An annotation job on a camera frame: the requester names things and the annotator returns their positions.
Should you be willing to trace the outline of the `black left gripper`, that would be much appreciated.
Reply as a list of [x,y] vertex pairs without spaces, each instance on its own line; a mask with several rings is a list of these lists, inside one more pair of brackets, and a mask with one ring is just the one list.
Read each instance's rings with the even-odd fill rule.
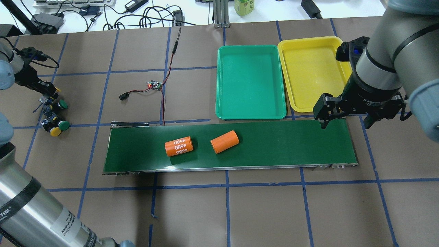
[[41,80],[37,75],[37,71],[30,65],[14,66],[14,76],[16,84],[25,86],[40,94],[50,89],[55,89],[52,83]]

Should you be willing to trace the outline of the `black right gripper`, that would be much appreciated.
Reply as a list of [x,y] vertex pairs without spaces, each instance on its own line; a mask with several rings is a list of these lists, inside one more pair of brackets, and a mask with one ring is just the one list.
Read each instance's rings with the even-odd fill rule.
[[400,120],[410,117],[406,111],[407,97],[402,97],[398,89],[364,89],[350,78],[338,97],[323,93],[312,108],[314,119],[320,122],[321,129],[326,129],[329,122],[353,114],[366,114],[364,128],[370,129],[375,122],[393,119],[401,113]]

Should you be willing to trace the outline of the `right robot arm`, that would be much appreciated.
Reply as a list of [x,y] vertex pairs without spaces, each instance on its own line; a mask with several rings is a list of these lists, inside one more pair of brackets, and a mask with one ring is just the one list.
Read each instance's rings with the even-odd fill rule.
[[415,116],[438,141],[438,1],[390,0],[372,37],[343,42],[336,59],[352,73],[342,94],[323,93],[313,107],[325,129],[330,121],[366,114],[365,128],[401,113]]

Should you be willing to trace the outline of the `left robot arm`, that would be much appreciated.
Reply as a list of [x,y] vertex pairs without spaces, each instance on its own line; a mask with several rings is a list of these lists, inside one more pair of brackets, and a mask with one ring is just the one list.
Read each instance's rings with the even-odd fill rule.
[[[46,61],[50,56],[34,47],[18,50],[10,41],[1,43],[1,90],[13,84],[39,92],[42,110],[47,117],[41,122],[52,136],[66,131],[70,123],[59,116],[67,109],[58,101],[59,89],[41,80],[31,63]],[[125,240],[100,238],[67,207],[50,194],[15,159],[16,147],[11,143],[14,130],[1,115],[1,235],[17,247],[133,247]]]

